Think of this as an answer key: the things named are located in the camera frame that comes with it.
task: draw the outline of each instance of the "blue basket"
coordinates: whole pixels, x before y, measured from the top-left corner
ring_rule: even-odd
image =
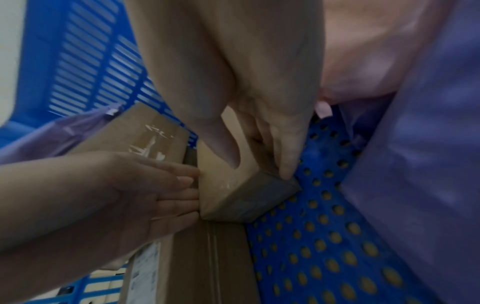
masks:
[[[183,126],[148,77],[120,1],[28,2],[16,108],[0,147],[59,116],[136,102]],[[313,122],[296,173],[303,191],[246,225],[263,304],[437,302],[339,192],[359,154],[340,119]],[[85,293],[96,280],[34,302],[89,304],[118,293]]]

